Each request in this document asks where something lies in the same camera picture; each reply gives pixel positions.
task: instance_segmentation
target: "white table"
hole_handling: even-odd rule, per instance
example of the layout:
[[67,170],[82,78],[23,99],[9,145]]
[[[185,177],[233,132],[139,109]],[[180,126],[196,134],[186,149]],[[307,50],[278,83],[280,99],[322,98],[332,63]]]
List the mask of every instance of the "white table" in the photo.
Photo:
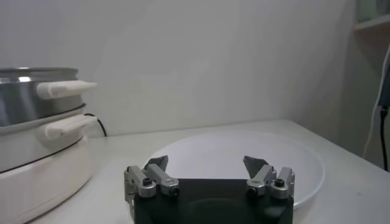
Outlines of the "white table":
[[325,183],[294,223],[390,223],[390,175],[291,121],[265,121],[91,139],[97,161],[91,180],[73,197],[33,224],[132,223],[124,202],[123,171],[142,166],[154,152],[179,139],[226,129],[271,132],[300,141],[324,160]]

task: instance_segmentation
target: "metal bracket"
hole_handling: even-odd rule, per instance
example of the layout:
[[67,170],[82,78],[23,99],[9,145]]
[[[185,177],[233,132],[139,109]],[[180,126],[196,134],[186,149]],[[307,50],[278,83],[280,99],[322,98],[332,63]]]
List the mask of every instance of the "metal bracket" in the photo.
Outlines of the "metal bracket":
[[180,193],[179,180],[170,177],[156,164],[148,165],[145,172],[147,176],[160,185],[163,194],[176,197]]
[[278,178],[271,183],[271,195],[277,199],[294,197],[295,173],[291,168],[283,167]]
[[252,178],[246,181],[247,195],[258,197],[264,195],[266,186],[269,186],[276,179],[276,171],[273,166],[263,165],[260,171]]
[[126,195],[138,194],[150,198],[156,194],[156,183],[148,178],[138,166],[129,166],[124,172]]

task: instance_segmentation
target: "stainless steel pot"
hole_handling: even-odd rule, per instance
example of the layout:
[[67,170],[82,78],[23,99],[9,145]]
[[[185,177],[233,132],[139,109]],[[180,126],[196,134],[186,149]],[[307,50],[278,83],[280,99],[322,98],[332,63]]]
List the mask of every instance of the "stainless steel pot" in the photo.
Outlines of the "stainless steel pot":
[[81,94],[96,86],[73,68],[0,69],[0,173],[51,156],[83,138]]
[[73,68],[0,69],[0,127],[84,107],[80,93],[93,85],[76,74]]

